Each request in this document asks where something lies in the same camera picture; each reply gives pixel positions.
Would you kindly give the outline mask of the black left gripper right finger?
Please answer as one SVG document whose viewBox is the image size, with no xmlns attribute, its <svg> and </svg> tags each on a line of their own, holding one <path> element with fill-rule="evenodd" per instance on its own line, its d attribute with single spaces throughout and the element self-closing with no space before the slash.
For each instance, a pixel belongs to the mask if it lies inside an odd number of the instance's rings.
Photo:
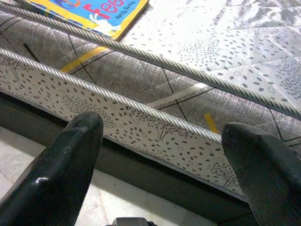
<svg viewBox="0 0 301 226">
<path fill-rule="evenodd" d="M 280 139 L 244 123 L 222 130 L 223 151 L 261 226 L 301 224 L 301 161 Z"/>
</svg>

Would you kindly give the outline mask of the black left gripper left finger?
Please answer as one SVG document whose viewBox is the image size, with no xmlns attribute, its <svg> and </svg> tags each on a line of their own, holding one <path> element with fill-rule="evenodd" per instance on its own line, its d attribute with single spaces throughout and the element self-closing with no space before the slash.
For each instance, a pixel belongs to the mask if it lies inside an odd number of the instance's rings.
<svg viewBox="0 0 301 226">
<path fill-rule="evenodd" d="M 1 225 L 75 225 L 102 139 L 99 114 L 88 112 L 73 118 L 1 199 Z"/>
</svg>

